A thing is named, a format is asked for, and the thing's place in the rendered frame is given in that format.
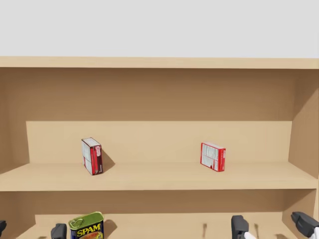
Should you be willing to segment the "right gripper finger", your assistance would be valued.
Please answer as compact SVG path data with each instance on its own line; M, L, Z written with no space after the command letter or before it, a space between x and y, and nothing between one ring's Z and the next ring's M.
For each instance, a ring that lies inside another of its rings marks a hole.
M249 224L242 215L234 215L231 218L232 239L256 239L249 232Z
M319 239L319 222L303 212L292 212L297 230L308 239Z

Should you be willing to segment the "green and blue rectangular can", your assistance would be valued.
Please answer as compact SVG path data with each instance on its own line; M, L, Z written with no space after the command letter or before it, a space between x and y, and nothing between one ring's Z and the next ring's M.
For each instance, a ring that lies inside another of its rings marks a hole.
M104 216L93 212L68 222L70 239L104 239Z

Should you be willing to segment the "red and white carton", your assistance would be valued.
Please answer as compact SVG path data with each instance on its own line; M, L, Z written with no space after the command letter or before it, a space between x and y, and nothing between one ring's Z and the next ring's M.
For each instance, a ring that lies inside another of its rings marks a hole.
M203 142L201 144L200 163L216 172L225 170L226 148Z
M102 147L99 142L93 138L81 140L83 165L91 175L103 173Z

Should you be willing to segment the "pale wooden shelf unit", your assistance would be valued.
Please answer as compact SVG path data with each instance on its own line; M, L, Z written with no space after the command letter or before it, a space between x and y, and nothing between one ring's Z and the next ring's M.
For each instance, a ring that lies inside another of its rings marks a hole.
M226 148L223 172L203 142ZM306 239L291 214L318 202L319 59L0 56L1 239L94 211L106 239L231 239L233 215Z

